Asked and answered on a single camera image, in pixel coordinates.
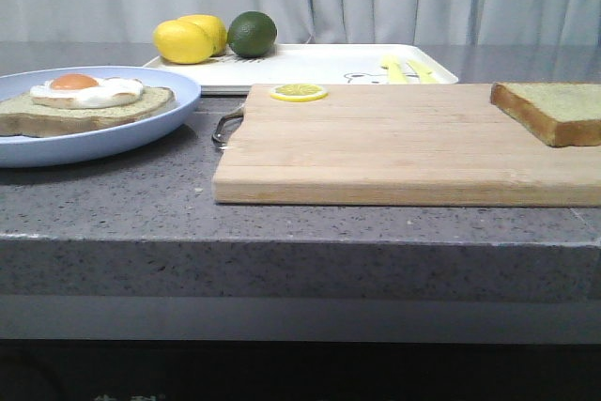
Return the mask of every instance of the gray countertop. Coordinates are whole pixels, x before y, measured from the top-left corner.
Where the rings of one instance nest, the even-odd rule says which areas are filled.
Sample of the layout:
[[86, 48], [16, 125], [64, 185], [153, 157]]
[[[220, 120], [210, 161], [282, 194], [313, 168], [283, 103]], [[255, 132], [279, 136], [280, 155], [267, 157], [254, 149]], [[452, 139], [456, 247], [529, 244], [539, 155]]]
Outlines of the gray countertop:
[[[422, 49], [460, 83], [601, 82], [595, 47]], [[149, 44], [5, 42], [0, 75], [141, 66], [154, 56]], [[113, 157], [0, 169], [0, 300], [19, 310], [36, 297], [72, 295], [437, 305], [601, 299], [599, 208], [215, 204], [220, 152], [210, 134], [240, 102], [205, 97], [173, 133]], [[0, 324], [0, 335], [26, 329]]]

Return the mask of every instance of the lemon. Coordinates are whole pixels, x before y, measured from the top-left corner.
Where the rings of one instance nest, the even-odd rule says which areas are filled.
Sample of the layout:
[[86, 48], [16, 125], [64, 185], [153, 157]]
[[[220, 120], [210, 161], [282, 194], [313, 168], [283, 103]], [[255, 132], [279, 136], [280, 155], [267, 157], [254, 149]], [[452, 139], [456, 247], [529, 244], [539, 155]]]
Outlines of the lemon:
[[189, 14], [177, 19], [195, 23], [207, 32], [207, 35], [213, 39], [212, 55], [221, 54], [225, 50], [225, 44], [227, 44], [227, 30], [225, 29], [223, 21], [217, 16], [211, 16], [209, 14]]
[[325, 98], [328, 96], [328, 90], [321, 85], [287, 84], [273, 87], [270, 90], [270, 95], [278, 100], [308, 102], [309, 100]]
[[229, 25], [227, 43], [238, 56], [257, 58], [270, 51], [277, 35], [277, 27], [267, 14], [245, 11]]
[[213, 54], [213, 40], [202, 27], [177, 19], [157, 25], [152, 42], [159, 54], [173, 63], [200, 63]]

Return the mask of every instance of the plastic knife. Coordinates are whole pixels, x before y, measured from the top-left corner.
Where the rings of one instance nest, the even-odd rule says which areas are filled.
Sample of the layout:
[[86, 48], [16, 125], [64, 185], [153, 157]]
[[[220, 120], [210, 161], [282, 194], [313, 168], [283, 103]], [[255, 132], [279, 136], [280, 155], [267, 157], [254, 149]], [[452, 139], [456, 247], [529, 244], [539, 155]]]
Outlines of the plastic knife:
[[403, 73], [396, 55], [385, 54], [382, 56], [379, 65], [388, 71], [389, 84], [398, 85], [408, 83], [407, 76]]

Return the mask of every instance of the cutting board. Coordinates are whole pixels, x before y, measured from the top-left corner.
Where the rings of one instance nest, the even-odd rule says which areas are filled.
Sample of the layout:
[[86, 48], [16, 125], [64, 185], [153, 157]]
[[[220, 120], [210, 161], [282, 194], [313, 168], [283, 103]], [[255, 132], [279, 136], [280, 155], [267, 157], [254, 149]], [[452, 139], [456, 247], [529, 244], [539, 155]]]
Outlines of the cutting board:
[[213, 178], [219, 203], [598, 206], [601, 147], [552, 148], [491, 85], [329, 85], [287, 102], [254, 85]]

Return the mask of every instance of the toast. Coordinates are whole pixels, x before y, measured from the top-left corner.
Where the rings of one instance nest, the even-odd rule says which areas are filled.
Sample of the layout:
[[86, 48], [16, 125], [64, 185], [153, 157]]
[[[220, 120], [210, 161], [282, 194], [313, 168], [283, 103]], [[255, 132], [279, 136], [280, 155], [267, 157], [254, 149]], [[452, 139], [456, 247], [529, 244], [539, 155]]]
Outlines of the toast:
[[73, 110], [38, 105], [28, 92], [22, 93], [0, 100], [0, 136], [48, 137], [108, 129], [165, 112], [174, 98], [167, 87], [145, 86], [134, 103]]
[[551, 147], [601, 145], [601, 85], [495, 83], [490, 101]]

